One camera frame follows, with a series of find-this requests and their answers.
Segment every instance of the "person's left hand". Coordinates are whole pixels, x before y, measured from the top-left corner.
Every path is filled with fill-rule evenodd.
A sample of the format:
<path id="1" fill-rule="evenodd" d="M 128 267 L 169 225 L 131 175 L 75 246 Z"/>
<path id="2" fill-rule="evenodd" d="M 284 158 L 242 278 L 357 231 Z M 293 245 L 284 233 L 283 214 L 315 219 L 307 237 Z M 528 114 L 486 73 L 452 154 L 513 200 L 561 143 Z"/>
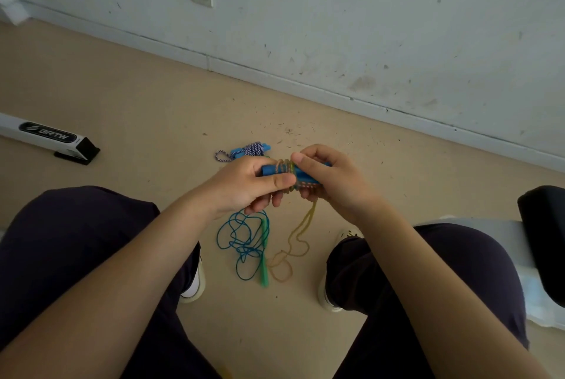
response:
<path id="1" fill-rule="evenodd" d="M 220 169 L 215 176 L 196 188 L 204 202 L 215 208 L 215 216 L 245 208 L 246 214 L 264 209 L 271 201 L 278 207 L 282 190 L 296 184 L 290 173 L 261 175 L 263 165 L 275 165 L 276 160 L 264 156 L 242 156 Z"/>

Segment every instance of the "person's right arm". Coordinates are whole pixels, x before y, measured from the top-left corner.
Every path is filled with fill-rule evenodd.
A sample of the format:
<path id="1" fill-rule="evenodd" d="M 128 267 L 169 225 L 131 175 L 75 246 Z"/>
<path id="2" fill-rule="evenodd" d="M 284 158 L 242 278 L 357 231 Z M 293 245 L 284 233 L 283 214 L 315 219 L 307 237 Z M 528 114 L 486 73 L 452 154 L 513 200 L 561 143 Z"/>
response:
<path id="1" fill-rule="evenodd" d="M 437 377 L 549 377 L 402 215 L 370 188 L 347 155 L 314 145 L 293 153 L 292 160 L 323 184 L 300 190 L 302 197 L 328 200 L 363 232 Z"/>

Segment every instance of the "forearm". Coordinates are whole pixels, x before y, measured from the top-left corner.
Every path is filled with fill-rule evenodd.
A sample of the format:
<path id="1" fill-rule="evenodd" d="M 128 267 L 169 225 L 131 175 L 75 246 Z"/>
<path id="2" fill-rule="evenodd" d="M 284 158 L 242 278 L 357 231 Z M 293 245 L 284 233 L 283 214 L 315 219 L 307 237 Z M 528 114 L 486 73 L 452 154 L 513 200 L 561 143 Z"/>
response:
<path id="1" fill-rule="evenodd" d="M 0 353 L 0 377 L 118 377 L 211 219 L 197 192 L 175 201 Z"/>
<path id="2" fill-rule="evenodd" d="M 547 377 L 547 373 L 412 226 L 382 200 L 359 227 L 438 377 Z"/>

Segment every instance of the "leg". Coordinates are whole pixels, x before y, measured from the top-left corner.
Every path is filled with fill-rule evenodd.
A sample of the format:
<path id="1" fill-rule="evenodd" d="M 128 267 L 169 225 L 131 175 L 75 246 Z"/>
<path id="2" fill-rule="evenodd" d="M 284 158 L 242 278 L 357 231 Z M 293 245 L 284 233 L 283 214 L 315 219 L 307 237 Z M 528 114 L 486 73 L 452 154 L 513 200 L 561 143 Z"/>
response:
<path id="1" fill-rule="evenodd" d="M 504 248 L 477 230 L 451 224 L 415 228 L 524 345 L 526 307 L 518 274 Z M 348 238 L 328 258 L 326 292 L 346 310 L 368 315 L 334 378 L 433 377 L 402 304 L 367 242 Z"/>
<path id="2" fill-rule="evenodd" d="M 0 350 L 157 215 L 152 203 L 99 187 L 49 190 L 26 205 L 0 243 Z M 197 245 L 161 298 L 124 377 L 218 377 L 175 313 L 199 255 Z"/>

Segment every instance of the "white shoe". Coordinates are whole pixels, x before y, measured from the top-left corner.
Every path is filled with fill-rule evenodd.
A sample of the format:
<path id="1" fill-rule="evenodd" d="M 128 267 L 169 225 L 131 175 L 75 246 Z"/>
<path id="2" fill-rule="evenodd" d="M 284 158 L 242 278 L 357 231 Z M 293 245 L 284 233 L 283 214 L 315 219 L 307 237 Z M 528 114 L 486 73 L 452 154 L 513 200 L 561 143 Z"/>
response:
<path id="1" fill-rule="evenodd" d="M 336 247 L 342 240 L 344 240 L 345 238 L 349 238 L 350 236 L 357 236 L 359 238 L 364 237 L 363 234 L 356 228 L 349 230 L 342 230 L 335 239 L 334 247 Z M 330 301 L 328 300 L 328 295 L 325 293 L 325 277 L 326 277 L 326 273 L 324 272 L 324 276 L 322 277 L 320 285 L 318 286 L 318 302 L 326 311 L 341 312 L 343 311 L 343 308 L 331 304 Z"/>
<path id="2" fill-rule="evenodd" d="M 180 302 L 181 303 L 191 303 L 197 300 L 204 289 L 206 288 L 206 279 L 204 277 L 204 266 L 202 266 L 202 257 L 198 260 L 198 268 L 196 269 L 196 275 L 194 276 L 194 280 L 192 280 L 192 284 L 188 290 L 180 295 Z"/>

